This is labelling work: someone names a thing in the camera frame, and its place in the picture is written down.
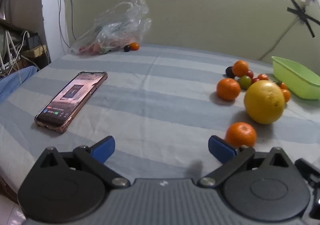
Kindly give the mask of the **orange tomato with stem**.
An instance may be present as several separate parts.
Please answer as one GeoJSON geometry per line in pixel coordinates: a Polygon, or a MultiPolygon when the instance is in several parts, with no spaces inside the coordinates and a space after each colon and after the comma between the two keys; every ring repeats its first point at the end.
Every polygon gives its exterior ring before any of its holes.
{"type": "Polygon", "coordinates": [[[281,89],[281,91],[283,93],[285,103],[287,103],[291,99],[291,93],[287,89],[281,89]]]}

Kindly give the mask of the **green tomato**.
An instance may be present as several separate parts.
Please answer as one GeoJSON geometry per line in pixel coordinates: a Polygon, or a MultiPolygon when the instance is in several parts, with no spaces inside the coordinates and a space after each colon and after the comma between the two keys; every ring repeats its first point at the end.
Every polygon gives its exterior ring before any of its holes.
{"type": "Polygon", "coordinates": [[[252,79],[249,76],[244,75],[238,79],[238,83],[240,85],[240,88],[242,88],[243,90],[247,90],[252,84],[252,79]]]}

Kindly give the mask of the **clear plastic bag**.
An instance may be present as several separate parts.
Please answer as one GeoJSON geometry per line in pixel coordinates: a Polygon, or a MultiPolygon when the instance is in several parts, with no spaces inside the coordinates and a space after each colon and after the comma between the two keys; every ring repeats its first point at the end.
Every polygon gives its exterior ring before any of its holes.
{"type": "Polygon", "coordinates": [[[150,29],[149,7],[145,0],[120,2],[100,14],[91,28],[71,46],[75,55],[103,55],[140,43],[150,29]]]}

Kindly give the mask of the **large yellow grapefruit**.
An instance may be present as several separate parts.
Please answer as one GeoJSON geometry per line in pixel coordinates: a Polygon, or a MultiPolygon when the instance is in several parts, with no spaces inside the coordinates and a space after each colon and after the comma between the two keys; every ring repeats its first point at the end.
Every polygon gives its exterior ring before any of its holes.
{"type": "Polygon", "coordinates": [[[245,111],[259,124],[272,124],[283,114],[285,98],[280,87],[271,81],[257,81],[244,96],[245,111]]]}

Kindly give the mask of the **orange tomato by bag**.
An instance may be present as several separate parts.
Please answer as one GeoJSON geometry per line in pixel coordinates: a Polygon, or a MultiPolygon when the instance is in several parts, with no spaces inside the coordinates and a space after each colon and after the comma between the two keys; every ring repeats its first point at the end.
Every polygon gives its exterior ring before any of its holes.
{"type": "Polygon", "coordinates": [[[139,48],[140,48],[140,45],[137,42],[133,42],[130,44],[130,49],[133,51],[137,51],[137,50],[139,50],[139,48]]]}

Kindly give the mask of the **black tape cross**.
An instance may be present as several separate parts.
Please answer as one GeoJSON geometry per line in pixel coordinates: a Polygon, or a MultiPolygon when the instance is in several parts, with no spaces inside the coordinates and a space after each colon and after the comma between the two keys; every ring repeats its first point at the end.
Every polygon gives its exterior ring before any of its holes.
{"type": "Polygon", "coordinates": [[[312,38],[315,38],[315,33],[313,32],[309,20],[320,26],[320,21],[306,14],[305,7],[300,7],[295,0],[290,0],[294,6],[294,9],[287,7],[289,13],[295,14],[298,18],[306,25],[312,38]]]}

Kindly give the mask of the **orange cherry tomato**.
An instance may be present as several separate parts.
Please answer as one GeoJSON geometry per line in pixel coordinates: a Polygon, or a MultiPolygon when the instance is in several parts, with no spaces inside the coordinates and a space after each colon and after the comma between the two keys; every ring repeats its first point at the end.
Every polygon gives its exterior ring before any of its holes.
{"type": "Polygon", "coordinates": [[[267,74],[259,74],[258,79],[261,81],[262,80],[268,81],[268,76],[267,76],[267,74]]]}

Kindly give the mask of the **green plastic basket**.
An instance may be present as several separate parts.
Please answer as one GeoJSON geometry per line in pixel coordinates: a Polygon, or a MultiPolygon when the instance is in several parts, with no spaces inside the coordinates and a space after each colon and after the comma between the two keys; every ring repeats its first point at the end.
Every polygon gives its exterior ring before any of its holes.
{"type": "Polygon", "coordinates": [[[272,56],[274,78],[284,82],[288,89],[303,100],[319,100],[319,76],[306,66],[272,56]]]}

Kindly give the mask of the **smartphone in pink case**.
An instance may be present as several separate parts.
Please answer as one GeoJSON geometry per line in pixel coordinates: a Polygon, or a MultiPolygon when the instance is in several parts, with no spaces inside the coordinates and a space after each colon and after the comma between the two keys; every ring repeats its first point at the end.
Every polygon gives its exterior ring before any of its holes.
{"type": "Polygon", "coordinates": [[[107,72],[80,72],[35,116],[35,124],[63,134],[104,81],[107,72]]]}

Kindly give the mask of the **orange mandarin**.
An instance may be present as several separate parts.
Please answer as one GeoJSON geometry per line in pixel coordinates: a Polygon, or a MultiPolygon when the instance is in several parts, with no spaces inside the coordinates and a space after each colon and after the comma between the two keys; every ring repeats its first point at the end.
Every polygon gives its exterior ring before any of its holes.
{"type": "Polygon", "coordinates": [[[236,61],[234,63],[234,65],[232,66],[232,73],[236,76],[236,77],[242,77],[247,75],[249,71],[249,65],[246,61],[236,61]]]}
{"type": "Polygon", "coordinates": [[[257,141],[257,132],[250,124],[236,122],[227,129],[225,141],[235,147],[243,145],[254,147],[257,141]]]}
{"type": "Polygon", "coordinates": [[[240,94],[238,82],[232,78],[224,78],[217,83],[216,93],[225,101],[234,101],[240,94]]]}

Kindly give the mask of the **dark purple tomato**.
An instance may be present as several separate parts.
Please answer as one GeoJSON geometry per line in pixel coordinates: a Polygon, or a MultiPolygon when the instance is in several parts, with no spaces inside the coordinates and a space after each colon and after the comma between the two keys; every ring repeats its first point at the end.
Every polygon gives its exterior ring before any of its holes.
{"type": "Polygon", "coordinates": [[[235,78],[235,74],[233,74],[233,67],[229,66],[226,68],[226,75],[228,78],[235,78]]]}

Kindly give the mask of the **red cherry tomato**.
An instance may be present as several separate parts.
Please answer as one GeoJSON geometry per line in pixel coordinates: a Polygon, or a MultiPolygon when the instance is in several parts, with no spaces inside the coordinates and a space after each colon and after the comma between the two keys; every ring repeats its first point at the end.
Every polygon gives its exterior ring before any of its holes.
{"type": "Polygon", "coordinates": [[[251,79],[253,79],[254,78],[253,71],[249,70],[247,73],[247,76],[249,76],[251,79]]]}

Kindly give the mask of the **dark tomato by bag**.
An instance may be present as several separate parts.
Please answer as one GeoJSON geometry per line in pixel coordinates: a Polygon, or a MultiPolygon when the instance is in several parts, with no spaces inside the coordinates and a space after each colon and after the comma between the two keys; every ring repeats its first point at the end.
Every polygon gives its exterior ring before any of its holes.
{"type": "Polygon", "coordinates": [[[129,45],[127,45],[127,46],[124,47],[124,51],[125,51],[125,52],[129,52],[130,50],[131,50],[131,48],[130,48],[129,45]]]}

